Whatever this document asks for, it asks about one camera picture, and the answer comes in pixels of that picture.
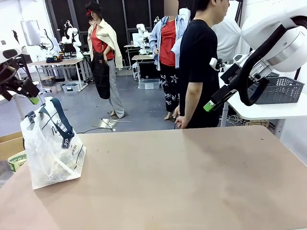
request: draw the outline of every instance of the black cap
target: black cap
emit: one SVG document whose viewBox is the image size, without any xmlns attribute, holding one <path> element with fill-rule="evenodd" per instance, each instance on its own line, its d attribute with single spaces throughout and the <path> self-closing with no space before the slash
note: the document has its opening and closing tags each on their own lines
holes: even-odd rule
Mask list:
<svg viewBox="0 0 307 230">
<path fill-rule="evenodd" d="M 95 13 L 97 13 L 97 15 L 99 17 L 102 18 L 102 7 L 99 3 L 97 3 L 96 1 L 90 1 L 87 5 L 86 5 L 86 9 L 88 11 L 94 11 Z"/>
</svg>

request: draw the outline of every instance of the denim shirt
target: denim shirt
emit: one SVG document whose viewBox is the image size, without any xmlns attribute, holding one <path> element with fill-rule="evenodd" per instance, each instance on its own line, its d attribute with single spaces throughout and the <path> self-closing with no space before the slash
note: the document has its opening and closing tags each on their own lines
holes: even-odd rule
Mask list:
<svg viewBox="0 0 307 230">
<path fill-rule="evenodd" d="M 153 51 L 153 58 L 154 58 L 154 63 L 157 65 L 157 70 L 160 71 L 160 52 L 158 53 L 158 55 L 156 55 L 154 53 L 154 50 L 156 48 L 158 48 L 158 50 L 160 51 L 160 46 L 161 46 L 161 30 L 162 28 L 166 25 L 168 16 L 164 16 L 161 21 L 159 21 L 153 28 L 152 33 L 149 36 L 149 46 Z M 175 17 L 176 23 L 175 23 L 175 28 L 176 28 L 176 42 L 183 36 L 184 31 L 187 28 L 187 22 L 180 17 L 179 15 Z M 180 47 L 180 44 L 176 44 L 174 45 L 174 47 Z M 174 50 L 174 48 L 172 48 L 172 52 L 175 53 L 175 62 L 176 62 L 176 68 L 179 68 L 179 58 L 180 58 L 180 52 L 177 51 L 177 49 Z"/>
</svg>

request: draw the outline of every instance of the red t-shirt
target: red t-shirt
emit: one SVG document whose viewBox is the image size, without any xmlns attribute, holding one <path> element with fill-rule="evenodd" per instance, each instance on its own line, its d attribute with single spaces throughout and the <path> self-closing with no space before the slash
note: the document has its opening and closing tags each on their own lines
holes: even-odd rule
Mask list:
<svg viewBox="0 0 307 230">
<path fill-rule="evenodd" d="M 167 66 L 175 66 L 175 54 L 171 52 L 176 42 L 175 20 L 166 22 L 161 31 L 160 61 Z"/>
<path fill-rule="evenodd" d="M 93 48 L 97 53 L 103 53 L 103 51 L 107 48 L 107 43 L 101 41 L 97 36 L 96 36 L 96 30 L 97 30 L 97 25 L 95 26 L 95 29 L 93 30 L 93 33 L 91 35 L 91 40 L 93 44 Z M 106 57 L 108 60 L 114 59 L 115 55 L 113 53 L 113 50 L 111 49 L 107 54 Z"/>
</svg>

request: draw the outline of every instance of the black storage basket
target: black storage basket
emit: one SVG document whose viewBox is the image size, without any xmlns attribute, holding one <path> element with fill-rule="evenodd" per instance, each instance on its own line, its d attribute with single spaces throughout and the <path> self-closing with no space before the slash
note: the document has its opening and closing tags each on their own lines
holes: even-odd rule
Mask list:
<svg viewBox="0 0 307 230">
<path fill-rule="evenodd" d="M 288 77 L 270 77 L 267 79 L 270 83 L 256 101 L 256 104 L 285 104 L 298 102 L 305 84 Z M 254 93 L 257 86 L 257 84 L 253 84 L 248 89 L 249 97 Z"/>
</svg>

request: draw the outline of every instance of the beige cardigan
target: beige cardigan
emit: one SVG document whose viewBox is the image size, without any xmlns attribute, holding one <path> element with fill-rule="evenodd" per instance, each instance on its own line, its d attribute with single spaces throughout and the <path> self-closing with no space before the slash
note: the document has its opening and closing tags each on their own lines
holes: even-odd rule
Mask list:
<svg viewBox="0 0 307 230">
<path fill-rule="evenodd" d="M 95 28 L 95 25 L 91 25 L 91 27 L 88 29 L 88 37 L 87 42 L 90 49 L 91 59 L 93 60 L 93 45 L 91 40 L 91 35 L 93 33 L 93 30 Z M 121 69 L 123 68 L 123 61 L 122 61 L 122 55 L 119 49 L 119 46 L 117 44 L 117 37 L 116 32 L 113 30 L 113 28 L 106 23 L 106 21 L 103 19 L 99 25 L 97 25 L 97 31 L 96 36 L 101 41 L 108 44 L 108 46 L 111 47 L 115 51 L 115 65 L 116 68 Z"/>
</svg>

